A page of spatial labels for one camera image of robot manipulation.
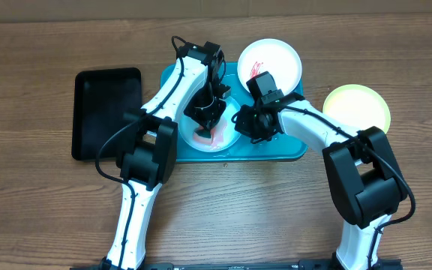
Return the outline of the green and pink sponge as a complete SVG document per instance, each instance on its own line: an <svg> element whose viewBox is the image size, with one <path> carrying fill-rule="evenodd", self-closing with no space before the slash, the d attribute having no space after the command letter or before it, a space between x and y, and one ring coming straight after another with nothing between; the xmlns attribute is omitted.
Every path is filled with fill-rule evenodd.
<svg viewBox="0 0 432 270"><path fill-rule="evenodd" d="M196 129L193 133L193 139L197 143L201 143L203 145L212 145L213 143L216 143L221 138L221 133L218 131L216 127L212 128L211 130L206 130L204 128L202 129Z"/></svg>

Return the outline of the light blue plate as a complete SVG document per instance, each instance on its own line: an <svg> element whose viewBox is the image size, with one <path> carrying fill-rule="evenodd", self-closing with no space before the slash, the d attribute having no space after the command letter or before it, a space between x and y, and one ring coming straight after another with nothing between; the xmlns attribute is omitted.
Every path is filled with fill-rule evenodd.
<svg viewBox="0 0 432 270"><path fill-rule="evenodd" d="M193 149L201 152L219 152L234 144L241 134L235 131L235 124L231 118L241 109L233 98L226 100L226 109L217 125L211 129L209 137L199 134L203 128L186 115L178 123L179 135Z"/></svg>

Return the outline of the white plate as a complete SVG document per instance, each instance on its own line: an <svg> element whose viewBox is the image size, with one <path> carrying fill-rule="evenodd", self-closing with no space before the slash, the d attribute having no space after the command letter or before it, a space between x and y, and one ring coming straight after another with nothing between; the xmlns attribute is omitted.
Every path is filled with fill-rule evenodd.
<svg viewBox="0 0 432 270"><path fill-rule="evenodd" d="M302 61L293 47L282 40L257 40L239 56L238 78L248 92L246 82L265 71L273 76L277 88L286 95L295 90L302 79Z"/></svg>

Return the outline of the yellow-green rimmed plate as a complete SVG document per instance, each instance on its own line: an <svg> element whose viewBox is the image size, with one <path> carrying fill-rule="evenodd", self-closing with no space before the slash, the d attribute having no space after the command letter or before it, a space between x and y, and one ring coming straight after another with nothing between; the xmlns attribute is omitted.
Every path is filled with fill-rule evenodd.
<svg viewBox="0 0 432 270"><path fill-rule="evenodd" d="M345 125L366 130L376 126L385 134L391 124L386 101L373 89L358 84L342 85L325 99L322 112Z"/></svg>

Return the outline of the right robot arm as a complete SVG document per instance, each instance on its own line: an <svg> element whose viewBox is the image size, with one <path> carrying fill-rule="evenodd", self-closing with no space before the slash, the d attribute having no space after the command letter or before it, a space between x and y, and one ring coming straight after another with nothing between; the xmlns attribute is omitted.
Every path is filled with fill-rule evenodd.
<svg viewBox="0 0 432 270"><path fill-rule="evenodd" d="M301 140L322 155L332 202L343 218L340 244L329 259L301 259L297 269L402 269L399 259L380 259L383 230L400 202L414 198L386 134L378 127L345 126L304 99L281 98L244 105L232 117L252 143L277 133Z"/></svg>

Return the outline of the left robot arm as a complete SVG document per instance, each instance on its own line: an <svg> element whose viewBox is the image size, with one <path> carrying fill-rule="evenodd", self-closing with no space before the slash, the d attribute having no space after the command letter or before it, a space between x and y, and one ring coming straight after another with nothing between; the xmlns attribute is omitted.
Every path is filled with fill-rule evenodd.
<svg viewBox="0 0 432 270"><path fill-rule="evenodd" d="M187 116L211 133L227 106L229 87L218 75L224 64L215 43L180 46L170 78L149 102L125 113L128 124L109 138L117 147L123 197L115 239L99 269L143 268L155 197L176 163L178 122Z"/></svg>

